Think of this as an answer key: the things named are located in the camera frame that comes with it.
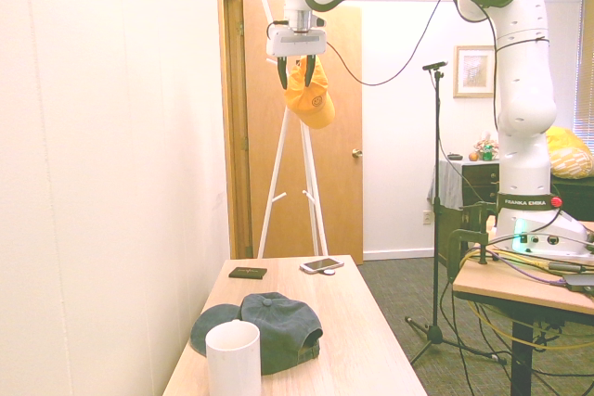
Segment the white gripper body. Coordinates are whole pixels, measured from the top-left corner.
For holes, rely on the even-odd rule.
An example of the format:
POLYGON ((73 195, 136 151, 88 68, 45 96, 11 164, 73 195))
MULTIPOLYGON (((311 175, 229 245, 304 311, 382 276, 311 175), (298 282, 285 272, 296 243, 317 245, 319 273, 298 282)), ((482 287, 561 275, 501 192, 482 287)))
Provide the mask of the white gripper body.
POLYGON ((327 35, 322 29, 296 32, 288 26, 273 25, 267 32, 266 53, 271 57, 321 55, 326 47, 327 35))

